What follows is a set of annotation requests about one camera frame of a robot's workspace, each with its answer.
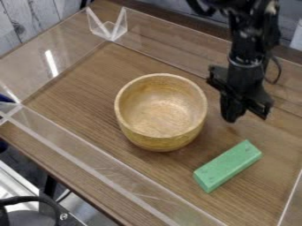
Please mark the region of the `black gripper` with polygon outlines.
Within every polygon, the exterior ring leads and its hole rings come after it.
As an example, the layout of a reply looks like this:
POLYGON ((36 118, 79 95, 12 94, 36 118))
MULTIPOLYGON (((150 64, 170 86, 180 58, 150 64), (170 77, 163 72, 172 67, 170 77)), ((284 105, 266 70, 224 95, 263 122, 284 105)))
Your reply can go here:
POLYGON ((234 123, 247 111, 267 119, 274 100, 263 87, 262 66, 243 67, 228 63, 228 67, 208 66, 207 84, 220 93, 220 114, 234 123))

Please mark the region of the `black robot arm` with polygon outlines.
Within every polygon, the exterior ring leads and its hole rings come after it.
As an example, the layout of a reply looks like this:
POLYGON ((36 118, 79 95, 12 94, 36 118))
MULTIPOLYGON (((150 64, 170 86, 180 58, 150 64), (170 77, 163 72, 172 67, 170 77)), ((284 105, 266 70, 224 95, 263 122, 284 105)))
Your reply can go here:
POLYGON ((263 84, 267 65, 276 58, 271 49, 279 44, 278 0, 186 0, 192 11, 204 17, 219 12, 228 18, 231 49, 228 66, 208 67, 207 84, 220 93, 220 114, 234 123, 248 111, 266 118, 274 106, 263 84))

